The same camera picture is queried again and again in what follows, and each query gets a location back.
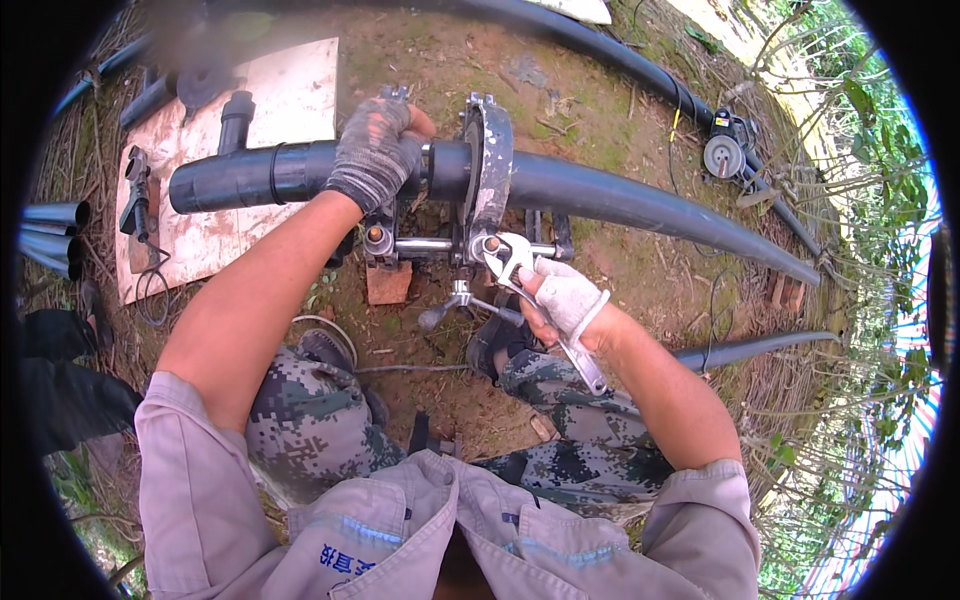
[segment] work glove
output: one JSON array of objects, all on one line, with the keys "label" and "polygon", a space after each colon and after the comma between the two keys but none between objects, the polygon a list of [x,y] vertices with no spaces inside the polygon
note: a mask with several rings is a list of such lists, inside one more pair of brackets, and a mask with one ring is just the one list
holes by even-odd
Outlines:
[{"label": "work glove", "polygon": [[[580,343],[580,336],[607,303],[610,291],[601,292],[573,267],[542,256],[534,263],[534,271],[520,268],[518,276],[523,287],[534,293],[540,310],[559,329],[565,342],[581,352],[588,351]],[[531,328],[543,339],[540,332],[544,328],[538,325],[531,323]]]},{"label": "work glove", "polygon": [[425,141],[406,131],[410,123],[405,102],[371,98],[361,103],[344,127],[325,189],[348,196],[366,215],[395,198]]}]

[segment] soil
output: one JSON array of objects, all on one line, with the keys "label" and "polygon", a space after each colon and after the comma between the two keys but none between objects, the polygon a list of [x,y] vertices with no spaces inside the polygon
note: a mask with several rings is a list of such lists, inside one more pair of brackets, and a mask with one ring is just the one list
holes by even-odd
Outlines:
[{"label": "soil", "polygon": [[[710,56],[684,33],[684,17],[669,6],[645,4],[640,14],[642,32],[638,32],[638,38],[645,44],[640,52],[663,65],[708,103],[744,81],[743,65],[729,56]],[[615,13],[614,22],[629,20]],[[511,115],[517,149],[560,156],[673,191],[668,168],[673,110],[592,59],[554,44],[517,36],[498,25],[404,9],[337,9],[281,16],[258,41],[258,53],[331,36],[340,38],[338,130],[353,108],[362,99],[378,93],[382,85],[405,84],[410,89],[410,101],[433,119],[438,137],[450,139],[460,130],[457,113],[467,95],[471,91],[490,93]],[[521,59],[524,64],[532,59],[545,75],[543,88],[521,82],[513,75]],[[106,94],[115,93],[120,99],[114,103],[114,112],[129,101],[129,88],[137,86],[136,78],[132,72],[129,85],[106,88]],[[551,102],[551,92],[559,102]],[[750,106],[754,110],[757,106],[773,112],[780,110],[775,103],[762,99],[754,99]],[[87,123],[86,113],[84,110],[83,123]],[[784,122],[781,114],[776,117],[763,117],[761,127]],[[115,122],[112,112],[101,114],[101,124]],[[116,131],[102,137],[108,144],[103,162],[116,164],[122,137]],[[770,147],[780,143],[781,135],[776,127],[766,127],[761,138],[760,146]],[[115,148],[110,147],[111,139],[116,140]],[[673,178],[680,195],[804,256],[804,251],[772,215],[758,214],[755,209],[736,209],[737,190],[732,184],[704,181],[703,143],[689,120],[682,118],[672,156]],[[87,164],[88,156],[83,160]],[[100,215],[95,217],[100,221],[91,226],[89,239],[107,269],[113,267],[113,249],[111,227],[105,224],[113,223],[115,185],[109,179],[103,189],[89,196],[94,214]],[[73,183],[68,183],[72,191]],[[61,181],[59,188],[51,184],[48,189],[65,192],[66,184]],[[404,216],[403,232],[438,234],[445,221],[444,211],[443,206],[423,203],[416,213]],[[522,214],[511,211],[505,221],[508,228],[521,228]],[[766,270],[728,254],[704,257],[682,240],[584,219],[572,219],[572,230],[576,249],[573,266],[599,286],[609,288],[612,301],[637,318],[668,348],[707,342],[710,317],[705,313],[710,307],[710,284],[725,270],[733,276],[725,276],[719,282],[714,313],[717,329],[729,330],[731,339],[820,328],[830,311],[834,315],[831,327],[836,330],[843,326],[842,319],[838,321],[835,316],[835,307],[843,299],[831,294],[830,286],[808,290],[800,314],[774,311],[762,302]],[[168,325],[149,327],[138,319],[132,307],[118,306],[115,284],[111,285],[108,273],[90,261],[86,268],[88,273],[96,274],[105,289],[108,312],[117,332],[117,348],[111,356],[100,357],[100,368],[140,389],[156,364],[178,309],[175,308]],[[28,265],[25,278],[36,281],[40,273],[36,265]],[[465,314],[448,315],[430,334],[424,334],[417,325],[421,310],[443,301],[450,289],[450,273],[445,264],[415,265],[407,301],[389,306],[367,306],[364,265],[358,251],[348,256],[332,281],[331,275],[327,272],[318,276],[317,288],[304,298],[302,314],[332,317],[356,344],[360,367],[466,362],[469,336],[480,321]],[[196,287],[185,288],[177,307],[182,308],[195,292]],[[58,282],[31,300],[27,308],[75,306],[73,293],[72,287]],[[310,326],[291,327],[287,342],[295,344]],[[734,412],[751,385],[750,372],[727,368],[711,374],[711,385]],[[529,424],[532,409],[472,372],[387,372],[360,378],[389,405],[392,416],[387,433],[402,445],[409,441],[417,407],[429,412],[433,435],[452,439],[455,432],[463,433],[467,460],[496,456],[540,442]]]}]

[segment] wooden board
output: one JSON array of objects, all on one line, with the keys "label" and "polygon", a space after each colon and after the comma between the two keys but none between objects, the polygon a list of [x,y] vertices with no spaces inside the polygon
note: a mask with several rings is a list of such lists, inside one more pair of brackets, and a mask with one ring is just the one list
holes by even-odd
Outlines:
[{"label": "wooden board", "polygon": [[[334,37],[302,44],[234,69],[235,75],[245,78],[237,89],[251,92],[256,103],[248,148],[333,139],[337,114],[337,42]],[[130,131],[121,153],[126,157],[133,144],[142,148],[153,175],[159,179],[159,242],[161,248],[173,255],[161,271],[171,288],[218,273],[302,207],[297,203],[179,215],[170,206],[167,186],[174,170],[183,163],[217,153],[220,113],[233,91],[224,92],[198,110],[182,129],[183,104],[171,102]],[[126,160],[117,166],[114,222],[119,227],[120,214],[130,199],[130,187],[123,177]],[[121,303],[129,304],[134,301],[133,289],[139,275],[130,270],[130,238],[118,234],[115,240],[117,293]],[[162,285],[154,277],[149,294],[160,291]]]}]

